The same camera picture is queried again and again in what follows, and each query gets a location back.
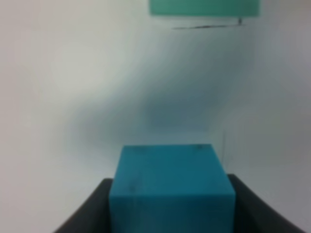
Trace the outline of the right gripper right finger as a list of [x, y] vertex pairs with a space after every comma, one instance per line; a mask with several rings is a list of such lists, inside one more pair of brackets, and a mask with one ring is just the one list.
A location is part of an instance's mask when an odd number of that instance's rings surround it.
[[228, 174], [236, 192], [235, 233], [302, 233], [303, 231], [258, 197], [236, 175]]

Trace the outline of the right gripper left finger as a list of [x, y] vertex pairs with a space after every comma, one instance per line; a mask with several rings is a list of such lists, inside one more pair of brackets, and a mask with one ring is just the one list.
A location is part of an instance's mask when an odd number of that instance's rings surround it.
[[110, 233], [108, 197], [112, 179], [104, 179], [57, 233]]

